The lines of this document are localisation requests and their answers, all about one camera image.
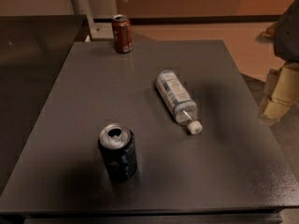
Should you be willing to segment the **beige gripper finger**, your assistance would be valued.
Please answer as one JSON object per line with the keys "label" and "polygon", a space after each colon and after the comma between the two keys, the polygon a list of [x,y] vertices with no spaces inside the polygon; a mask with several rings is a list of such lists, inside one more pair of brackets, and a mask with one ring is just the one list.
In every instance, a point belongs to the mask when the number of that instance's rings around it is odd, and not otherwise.
{"label": "beige gripper finger", "polygon": [[299,63],[285,62],[278,70],[270,69],[264,93],[260,116],[263,119],[280,120],[299,100]]}

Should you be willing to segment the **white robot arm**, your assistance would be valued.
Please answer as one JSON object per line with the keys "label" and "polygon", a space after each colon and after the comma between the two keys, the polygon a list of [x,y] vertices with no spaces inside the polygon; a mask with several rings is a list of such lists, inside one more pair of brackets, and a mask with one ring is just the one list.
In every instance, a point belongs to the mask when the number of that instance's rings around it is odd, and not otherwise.
{"label": "white robot arm", "polygon": [[278,70],[269,70],[260,116],[280,120],[299,99],[299,0],[278,19],[273,29],[273,47],[275,55],[285,63]]}

